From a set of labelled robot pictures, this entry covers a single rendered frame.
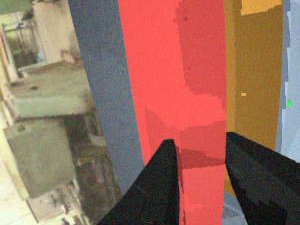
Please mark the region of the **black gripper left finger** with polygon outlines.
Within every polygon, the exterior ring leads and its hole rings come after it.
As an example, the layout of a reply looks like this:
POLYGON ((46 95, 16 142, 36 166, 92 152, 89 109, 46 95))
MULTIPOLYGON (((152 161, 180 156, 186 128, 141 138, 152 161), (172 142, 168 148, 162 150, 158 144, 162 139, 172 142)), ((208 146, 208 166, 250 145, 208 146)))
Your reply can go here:
POLYGON ((96 225, 179 225, 175 147, 174 139, 162 141, 125 196, 96 225))

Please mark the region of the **grey open box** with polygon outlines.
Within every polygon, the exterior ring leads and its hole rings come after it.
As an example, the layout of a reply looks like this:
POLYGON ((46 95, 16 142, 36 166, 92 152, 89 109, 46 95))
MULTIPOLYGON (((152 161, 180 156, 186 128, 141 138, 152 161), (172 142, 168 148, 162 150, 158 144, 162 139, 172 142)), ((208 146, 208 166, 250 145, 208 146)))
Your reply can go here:
POLYGON ((300 164, 300 0, 224 0, 226 132, 300 164))

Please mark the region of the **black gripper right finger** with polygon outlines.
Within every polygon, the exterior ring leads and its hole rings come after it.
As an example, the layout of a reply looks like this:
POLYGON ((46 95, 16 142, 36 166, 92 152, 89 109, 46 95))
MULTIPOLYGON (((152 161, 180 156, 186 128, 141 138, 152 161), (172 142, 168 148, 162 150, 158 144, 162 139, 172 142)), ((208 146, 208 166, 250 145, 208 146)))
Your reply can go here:
POLYGON ((300 225, 300 164, 226 132, 225 165, 247 225, 300 225))

